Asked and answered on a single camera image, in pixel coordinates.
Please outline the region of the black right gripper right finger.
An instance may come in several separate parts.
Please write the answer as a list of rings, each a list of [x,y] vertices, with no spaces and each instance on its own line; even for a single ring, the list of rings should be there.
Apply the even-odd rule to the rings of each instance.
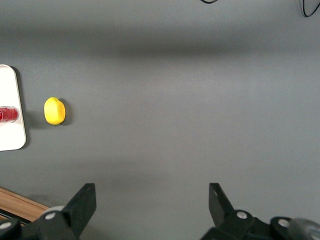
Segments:
[[[234,209],[219,183],[210,183],[208,207],[214,227],[203,240],[269,240],[270,226],[244,210]]]

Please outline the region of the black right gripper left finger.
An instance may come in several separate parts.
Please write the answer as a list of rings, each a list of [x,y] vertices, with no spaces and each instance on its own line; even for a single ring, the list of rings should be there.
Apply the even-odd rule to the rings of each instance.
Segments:
[[[86,183],[64,207],[46,210],[24,227],[26,240],[78,240],[97,207],[96,187]]]

